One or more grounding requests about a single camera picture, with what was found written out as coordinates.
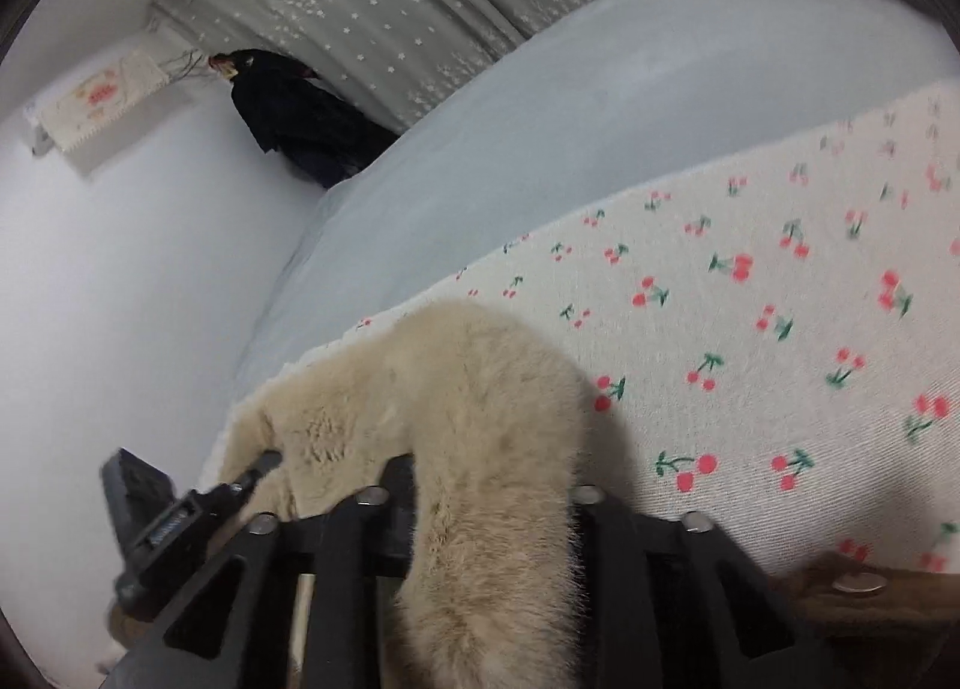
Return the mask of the cherry print white sheet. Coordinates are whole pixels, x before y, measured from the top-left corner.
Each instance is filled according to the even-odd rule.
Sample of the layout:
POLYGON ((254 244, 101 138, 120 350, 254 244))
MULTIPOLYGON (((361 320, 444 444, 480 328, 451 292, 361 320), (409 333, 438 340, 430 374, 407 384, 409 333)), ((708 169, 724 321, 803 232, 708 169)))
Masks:
POLYGON ((646 512, 755 561, 958 567, 958 85, 596 201, 438 281, 622 423, 646 512))

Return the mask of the light grey bed cover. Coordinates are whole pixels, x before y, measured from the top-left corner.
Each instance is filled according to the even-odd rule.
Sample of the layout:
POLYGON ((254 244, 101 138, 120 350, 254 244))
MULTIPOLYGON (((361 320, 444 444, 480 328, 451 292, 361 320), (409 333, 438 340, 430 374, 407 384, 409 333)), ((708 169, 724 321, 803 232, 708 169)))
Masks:
POLYGON ((576 208, 957 70, 946 29, 899 0, 592 2, 322 197, 233 390, 576 208))

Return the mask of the dark hanging clothes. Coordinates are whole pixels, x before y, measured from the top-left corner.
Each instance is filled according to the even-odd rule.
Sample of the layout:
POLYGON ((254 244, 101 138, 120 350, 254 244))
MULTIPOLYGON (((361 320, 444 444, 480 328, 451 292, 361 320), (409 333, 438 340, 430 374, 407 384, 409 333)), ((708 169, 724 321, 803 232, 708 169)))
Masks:
POLYGON ((311 67, 276 52, 240 49, 208 57, 231 83, 231 101, 263 153, 277 152, 324 189, 350 179, 398 135, 322 88, 311 67))

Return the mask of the wall air conditioner with cover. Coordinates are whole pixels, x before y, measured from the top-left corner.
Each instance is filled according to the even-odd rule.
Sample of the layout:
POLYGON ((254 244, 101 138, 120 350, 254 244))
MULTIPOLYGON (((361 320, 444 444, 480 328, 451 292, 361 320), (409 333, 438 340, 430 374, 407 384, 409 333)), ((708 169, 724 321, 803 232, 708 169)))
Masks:
POLYGON ((174 80, 166 59, 135 46, 37 93, 21 109, 18 125, 34 158, 57 155, 88 177, 192 104, 194 96, 174 80))

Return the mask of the brown coat with fur collar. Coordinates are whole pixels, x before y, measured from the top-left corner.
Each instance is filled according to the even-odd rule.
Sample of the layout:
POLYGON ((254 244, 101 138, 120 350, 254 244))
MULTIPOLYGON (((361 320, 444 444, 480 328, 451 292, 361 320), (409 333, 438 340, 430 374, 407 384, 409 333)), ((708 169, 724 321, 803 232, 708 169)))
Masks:
POLYGON ((281 453, 112 687, 952 687, 958 567, 755 561, 646 512, 620 421, 503 309, 428 299, 244 398, 281 453))

